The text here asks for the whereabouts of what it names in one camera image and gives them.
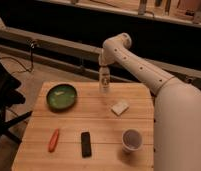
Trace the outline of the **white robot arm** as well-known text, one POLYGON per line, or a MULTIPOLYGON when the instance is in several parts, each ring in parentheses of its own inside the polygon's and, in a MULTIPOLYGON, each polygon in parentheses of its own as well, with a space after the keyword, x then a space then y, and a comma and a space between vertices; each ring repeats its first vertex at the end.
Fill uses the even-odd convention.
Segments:
POLYGON ((155 95, 154 171, 201 171, 201 91, 129 51, 131 37, 103 42, 99 65, 119 63, 155 95))

